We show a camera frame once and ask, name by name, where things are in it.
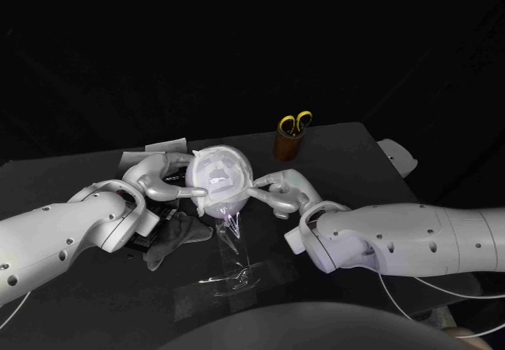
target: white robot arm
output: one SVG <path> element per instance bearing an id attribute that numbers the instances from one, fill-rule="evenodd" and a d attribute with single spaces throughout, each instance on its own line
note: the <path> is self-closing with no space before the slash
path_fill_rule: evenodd
<path id="1" fill-rule="evenodd" d="M 256 187 L 267 184 L 277 185 L 270 186 L 274 192 L 251 188 L 249 193 L 274 210 L 300 211 L 300 225 L 285 237 L 295 254 L 308 251 L 324 272 L 364 267 L 384 275 L 427 277 L 505 271 L 505 209 L 400 203 L 351 210 L 318 200 L 309 181 L 293 169 L 254 182 Z M 292 191 L 296 198 L 308 194 L 309 206 L 293 199 Z"/>
<path id="2" fill-rule="evenodd" d="M 0 306 L 60 276 L 87 248 L 114 252 L 135 232 L 150 234 L 159 217 L 146 209 L 145 195 L 171 201 L 208 194 L 162 181 L 169 169 L 191 159 L 181 153 L 152 155 L 127 171 L 124 181 L 100 182 L 67 203 L 0 221 Z"/>

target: yellow scissor handle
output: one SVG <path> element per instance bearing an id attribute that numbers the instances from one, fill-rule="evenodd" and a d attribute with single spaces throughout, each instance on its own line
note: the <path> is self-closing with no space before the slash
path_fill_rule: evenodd
<path id="1" fill-rule="evenodd" d="M 279 129 L 282 129 L 282 131 L 285 131 L 289 135 L 293 135 L 295 132 L 295 116 L 289 115 L 287 117 L 282 118 L 282 122 L 279 123 Z"/>
<path id="2" fill-rule="evenodd" d="M 299 133 L 309 126 L 312 121 L 313 121 L 313 114 L 309 111 L 305 111 L 298 115 L 298 132 Z"/>

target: scissors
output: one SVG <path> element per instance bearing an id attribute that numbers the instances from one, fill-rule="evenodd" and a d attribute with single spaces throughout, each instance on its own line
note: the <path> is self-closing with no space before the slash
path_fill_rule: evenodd
<path id="1" fill-rule="evenodd" d="M 298 119 L 295 119 L 293 115 L 283 117 L 282 122 L 279 123 L 279 128 L 287 133 L 287 135 L 296 136 L 300 135 L 312 121 L 313 114 L 309 111 L 305 111 L 298 115 Z"/>

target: brown cup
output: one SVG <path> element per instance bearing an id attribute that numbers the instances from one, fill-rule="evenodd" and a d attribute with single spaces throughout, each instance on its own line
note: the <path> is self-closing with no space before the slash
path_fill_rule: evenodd
<path id="1" fill-rule="evenodd" d="M 282 130 L 282 123 L 277 125 L 277 135 L 274 141 L 274 156 L 282 162 L 287 162 L 298 157 L 298 150 L 305 136 L 305 129 L 292 136 Z"/>

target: black table surface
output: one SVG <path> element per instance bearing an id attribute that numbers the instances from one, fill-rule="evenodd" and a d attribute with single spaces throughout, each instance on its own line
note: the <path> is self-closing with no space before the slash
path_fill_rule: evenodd
<path id="1" fill-rule="evenodd" d="M 218 144 L 243 151 L 254 177 L 293 168 L 305 174 L 322 198 L 352 209 L 371 204 L 417 203 L 361 123 L 309 128 L 299 156 L 285 163 L 273 156 L 274 133 L 191 141 L 189 150 Z M 2 218 L 48 203 L 67 201 L 84 186 L 110 179 L 122 153 L 100 152 L 8 164 L 8 168 L 0 168 L 0 180 L 9 181 L 10 186 L 2 186 L 0 193 L 5 197 L 6 194 L 15 197 L 18 193 L 18 199 L 10 208 L 2 210 Z M 29 201 L 19 199 L 23 196 L 29 196 Z M 181 207 L 189 214 L 197 214 L 191 200 L 184 200 Z M 184 245 L 155 272 L 148 270 L 142 253 L 133 249 L 123 248 L 110 254 L 91 248 L 75 260 L 70 271 L 34 291 L 18 315 L 0 330 L 0 348 L 155 349 L 240 309 L 293 301 L 332 300 L 397 313 L 375 273 L 354 268 L 326 274 L 316 269 L 306 253 L 293 254 L 283 234 L 298 226 L 298 215 L 287 220 L 277 219 L 272 208 L 251 198 L 241 217 L 251 263 L 274 262 L 280 274 L 293 273 L 295 276 L 286 283 L 259 292 L 243 308 L 225 301 L 207 311 L 192 310 L 188 317 L 176 315 L 178 303 L 185 300 L 175 291 L 224 272 L 217 237 Z M 204 216 L 202 221 L 214 225 L 211 217 Z M 461 300 L 413 278 L 388 276 L 386 280 L 407 313 L 419 314 Z M 458 287 L 458 292 L 476 293 L 471 274 L 432 278 L 432 281 L 448 288 Z M 21 300 L 0 308 L 0 323 Z"/>

